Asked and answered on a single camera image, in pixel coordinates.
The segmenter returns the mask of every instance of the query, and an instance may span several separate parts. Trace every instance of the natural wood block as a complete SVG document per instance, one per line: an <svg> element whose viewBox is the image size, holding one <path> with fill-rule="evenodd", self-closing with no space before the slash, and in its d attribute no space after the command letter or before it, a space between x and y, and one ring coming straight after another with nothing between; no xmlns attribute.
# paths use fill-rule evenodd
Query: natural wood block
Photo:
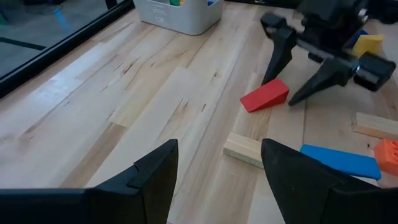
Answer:
<svg viewBox="0 0 398 224"><path fill-rule="evenodd" d="M354 132L377 138L398 140L398 121L356 113L352 122Z"/></svg>
<svg viewBox="0 0 398 224"><path fill-rule="evenodd" d="M288 94L289 88L287 85L276 78L242 97L241 103L250 113L284 103Z"/></svg>
<svg viewBox="0 0 398 224"><path fill-rule="evenodd" d="M224 145L224 154L263 169L261 142L230 133Z"/></svg>

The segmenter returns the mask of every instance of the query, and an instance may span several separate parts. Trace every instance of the yellow block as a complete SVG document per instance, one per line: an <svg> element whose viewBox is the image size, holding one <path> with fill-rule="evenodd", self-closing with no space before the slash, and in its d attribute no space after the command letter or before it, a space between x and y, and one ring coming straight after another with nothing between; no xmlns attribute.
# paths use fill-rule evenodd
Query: yellow block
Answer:
<svg viewBox="0 0 398 224"><path fill-rule="evenodd" d="M381 53L381 44L384 40L384 35L361 35L353 47L355 56L360 57L365 52L371 52L379 55Z"/></svg>

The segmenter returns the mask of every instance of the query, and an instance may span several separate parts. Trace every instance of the black frame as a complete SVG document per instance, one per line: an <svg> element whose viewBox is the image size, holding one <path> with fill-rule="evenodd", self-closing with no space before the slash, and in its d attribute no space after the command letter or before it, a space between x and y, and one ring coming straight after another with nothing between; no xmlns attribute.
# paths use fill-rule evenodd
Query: black frame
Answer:
<svg viewBox="0 0 398 224"><path fill-rule="evenodd" d="M107 12L77 30L74 34L69 35L51 47L45 48L34 58L2 76L0 78L0 98L3 98L31 78L34 78L58 59L135 8L132 0L124 0L119 4L116 0L105 0L105 2L109 9Z"/></svg>
<svg viewBox="0 0 398 224"><path fill-rule="evenodd" d="M1 223L166 223L178 171L170 139L130 168L88 189L0 190Z"/></svg>

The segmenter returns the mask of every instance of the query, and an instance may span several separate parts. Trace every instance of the green object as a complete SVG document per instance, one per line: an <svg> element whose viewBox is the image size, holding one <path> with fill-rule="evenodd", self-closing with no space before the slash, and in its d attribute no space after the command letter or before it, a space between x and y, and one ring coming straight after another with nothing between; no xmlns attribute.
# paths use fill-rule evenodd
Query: green object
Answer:
<svg viewBox="0 0 398 224"><path fill-rule="evenodd" d="M0 12L0 25L7 25L7 20L1 12Z"/></svg>
<svg viewBox="0 0 398 224"><path fill-rule="evenodd" d="M180 0L170 0L170 5L172 5L172 6L180 6Z"/></svg>

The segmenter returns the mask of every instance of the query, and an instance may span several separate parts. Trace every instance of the block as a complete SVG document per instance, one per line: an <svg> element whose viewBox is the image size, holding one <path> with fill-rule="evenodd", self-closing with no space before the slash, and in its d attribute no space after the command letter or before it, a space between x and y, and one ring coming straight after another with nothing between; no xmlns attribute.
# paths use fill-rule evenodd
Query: block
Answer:
<svg viewBox="0 0 398 224"><path fill-rule="evenodd" d="M300 152L345 174L375 180L381 178L380 168L372 157L311 145L303 145Z"/></svg>
<svg viewBox="0 0 398 224"><path fill-rule="evenodd" d="M380 55L384 35L361 35L353 47L355 56L360 57L365 52Z"/></svg>
<svg viewBox="0 0 398 224"><path fill-rule="evenodd" d="M276 78L242 97L241 103L246 111L250 113L282 104L286 101L288 94L289 88L287 85Z"/></svg>
<svg viewBox="0 0 398 224"><path fill-rule="evenodd" d="M398 140L398 121L356 113L351 124L353 131L356 133L381 139Z"/></svg>
<svg viewBox="0 0 398 224"><path fill-rule="evenodd" d="M398 141L381 140L374 148L374 157L381 170L398 176Z"/></svg>
<svg viewBox="0 0 398 224"><path fill-rule="evenodd" d="M230 133L224 144L224 154L263 169L261 142Z"/></svg>

